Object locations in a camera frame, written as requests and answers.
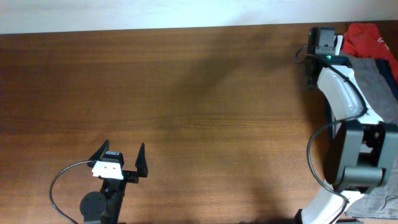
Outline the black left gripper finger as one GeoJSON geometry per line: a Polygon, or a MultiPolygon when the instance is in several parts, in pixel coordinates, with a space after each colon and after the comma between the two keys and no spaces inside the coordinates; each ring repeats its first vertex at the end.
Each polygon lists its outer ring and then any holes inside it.
{"type": "Polygon", "coordinates": [[[146,151],[145,151],[145,144],[142,143],[139,149],[139,153],[137,155],[135,167],[137,169],[137,174],[139,177],[146,178],[148,176],[148,166],[146,161],[146,151]]]}
{"type": "Polygon", "coordinates": [[[89,158],[88,166],[94,167],[97,161],[102,160],[109,149],[109,140],[105,140],[102,146],[89,158]]]}

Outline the grey shorts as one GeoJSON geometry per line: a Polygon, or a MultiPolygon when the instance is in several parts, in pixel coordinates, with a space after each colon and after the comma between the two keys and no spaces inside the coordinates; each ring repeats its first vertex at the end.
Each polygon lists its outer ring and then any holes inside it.
{"type": "MultiPolygon", "coordinates": [[[[379,73],[375,59],[344,56],[349,58],[356,82],[372,109],[385,122],[397,124],[397,100],[379,73]]],[[[346,214],[356,218],[397,219],[397,158],[394,159],[387,184],[359,199],[347,209],[346,214]]]]}

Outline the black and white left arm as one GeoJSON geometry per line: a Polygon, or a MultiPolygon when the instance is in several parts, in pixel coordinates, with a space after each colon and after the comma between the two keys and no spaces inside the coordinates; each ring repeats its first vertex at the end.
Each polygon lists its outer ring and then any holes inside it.
{"type": "Polygon", "coordinates": [[[109,150],[109,140],[89,158],[93,177],[103,181],[101,189],[86,194],[80,202],[85,223],[117,223],[127,184],[137,184],[148,176],[145,144],[141,144],[136,158],[136,170],[124,170],[124,157],[109,150]]]}

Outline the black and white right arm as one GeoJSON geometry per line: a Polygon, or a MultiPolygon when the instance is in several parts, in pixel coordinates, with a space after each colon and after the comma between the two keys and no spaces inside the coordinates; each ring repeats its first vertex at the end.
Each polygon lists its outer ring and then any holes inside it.
{"type": "Polygon", "coordinates": [[[373,109],[376,96],[367,91],[371,75],[358,60],[341,54],[346,46],[332,27],[312,27],[301,60],[307,85],[323,92],[330,107],[330,122],[308,140],[307,162],[312,167],[311,148],[324,130],[331,146],[323,162],[324,179],[315,180],[321,189],[294,218],[295,223],[339,223],[357,200],[387,184],[397,157],[397,122],[387,122],[373,109]]]}

